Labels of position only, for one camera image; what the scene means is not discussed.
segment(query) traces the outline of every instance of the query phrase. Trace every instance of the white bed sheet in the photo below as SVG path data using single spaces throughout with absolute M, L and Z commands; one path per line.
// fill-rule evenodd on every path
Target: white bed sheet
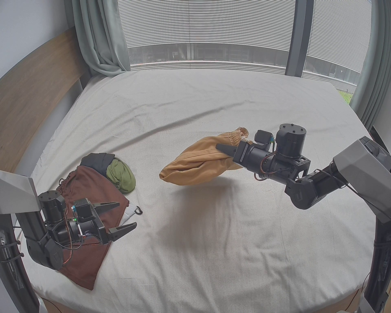
M 144 214 L 110 246 L 92 291 L 23 262 L 42 296 L 79 312 L 311 312 L 361 286 L 375 217 L 347 188 L 309 210 L 284 186 L 244 170 L 176 186 L 160 170 L 198 139 L 246 127 L 307 129 L 311 169 L 367 131 L 328 83 L 231 70 L 156 70 L 94 78 L 33 174 L 53 189 L 90 152 L 115 153 L 136 177 L 127 196 Z

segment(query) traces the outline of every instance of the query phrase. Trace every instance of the black cylindrical motor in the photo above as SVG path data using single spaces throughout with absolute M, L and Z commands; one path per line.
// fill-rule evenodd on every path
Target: black cylindrical motor
M 56 224 L 64 218 L 66 203 L 58 191 L 43 192 L 38 196 L 38 200 L 42 206 L 43 215 L 49 224 Z
M 276 135 L 277 153 L 289 158 L 298 158 L 303 151 L 307 131 L 294 124 L 281 124 Z

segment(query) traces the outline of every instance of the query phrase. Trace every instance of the clothing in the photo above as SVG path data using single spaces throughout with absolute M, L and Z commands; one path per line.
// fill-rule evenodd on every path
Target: clothing
M 115 155 L 109 153 L 90 153 L 81 159 L 80 165 L 88 166 L 106 177 L 107 167 L 113 161 Z
M 96 170 L 82 165 L 69 173 L 57 191 L 64 197 L 69 208 L 68 218 L 73 218 L 70 208 L 75 200 L 88 198 L 91 203 L 119 202 L 119 207 L 99 216 L 106 231 L 109 228 L 119 226 L 125 208 L 129 205 L 129 201 L 108 179 Z M 60 272 L 70 280 L 89 290 L 94 287 L 97 273 L 110 246 L 110 243 L 91 245 L 96 243 L 98 243 L 96 238 L 87 238 L 80 249 L 72 251 L 72 258 L 60 269 Z M 64 249 L 63 253 L 64 260 L 67 260 L 70 251 Z
M 132 171 L 118 158 L 114 158 L 107 167 L 106 177 L 123 194 L 133 191 L 136 187 L 136 179 Z
M 216 149 L 216 144 L 238 146 L 248 135 L 247 129 L 239 127 L 229 133 L 202 138 L 164 167 L 159 177 L 176 185 L 195 185 L 211 181 L 226 170 L 240 169 L 232 157 Z

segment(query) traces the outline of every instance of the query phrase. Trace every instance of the headboard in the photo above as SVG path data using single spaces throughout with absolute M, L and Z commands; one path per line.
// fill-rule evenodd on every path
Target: headboard
M 87 71 L 75 27 L 44 43 L 0 79 L 0 169 L 14 172 L 31 139 Z

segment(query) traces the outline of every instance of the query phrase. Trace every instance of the gray-green curtain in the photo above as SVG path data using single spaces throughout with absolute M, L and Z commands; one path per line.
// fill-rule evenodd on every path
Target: gray-green curtain
M 130 71 L 117 0 L 72 0 L 77 39 L 93 74 Z
M 360 81 L 350 106 L 368 131 L 384 102 L 391 80 L 391 3 L 372 1 L 371 37 Z

